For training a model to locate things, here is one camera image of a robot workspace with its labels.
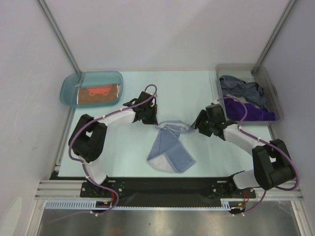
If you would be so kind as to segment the light blue towel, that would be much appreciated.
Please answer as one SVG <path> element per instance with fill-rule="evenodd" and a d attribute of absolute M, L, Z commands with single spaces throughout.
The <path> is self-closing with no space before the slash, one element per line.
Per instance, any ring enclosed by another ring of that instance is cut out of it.
<path fill-rule="evenodd" d="M 147 163 L 154 170 L 182 174 L 195 165 L 195 159 L 180 141 L 181 134 L 194 132 L 189 124 L 181 120 L 168 120 L 155 128 L 158 134 L 147 157 Z"/>

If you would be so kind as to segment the brown orange towel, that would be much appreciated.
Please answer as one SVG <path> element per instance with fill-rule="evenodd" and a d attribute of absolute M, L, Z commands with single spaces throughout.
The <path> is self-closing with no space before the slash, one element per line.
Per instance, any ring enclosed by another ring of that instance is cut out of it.
<path fill-rule="evenodd" d="M 80 88 L 77 95 L 77 104 L 96 104 L 114 102 L 120 96 L 120 84 Z"/>

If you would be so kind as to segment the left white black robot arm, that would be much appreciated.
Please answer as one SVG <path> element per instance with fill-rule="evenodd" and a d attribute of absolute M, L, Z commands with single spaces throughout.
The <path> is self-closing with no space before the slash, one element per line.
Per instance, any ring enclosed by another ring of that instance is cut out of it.
<path fill-rule="evenodd" d="M 106 172 L 100 164 L 106 134 L 109 130 L 124 124 L 141 121 L 143 124 L 157 124 L 156 94 L 142 91 L 138 98 L 123 104 L 123 106 L 109 114 L 94 118 L 84 114 L 79 118 L 68 141 L 68 155 L 73 161 L 79 162 L 89 180 L 91 191 L 98 197 L 108 192 Z"/>

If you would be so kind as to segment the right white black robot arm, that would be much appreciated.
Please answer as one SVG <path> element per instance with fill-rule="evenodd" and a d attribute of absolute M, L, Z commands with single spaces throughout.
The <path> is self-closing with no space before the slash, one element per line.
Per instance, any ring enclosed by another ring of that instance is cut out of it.
<path fill-rule="evenodd" d="M 245 188 L 259 186 L 270 190 L 298 179 L 282 140 L 267 142 L 245 131 L 237 122 L 225 118 L 223 108 L 219 104 L 211 104 L 201 110 L 191 127 L 205 136 L 215 135 L 233 143 L 251 155 L 253 169 L 232 175 L 233 181 L 226 186 L 228 195 L 233 198 L 243 194 Z"/>

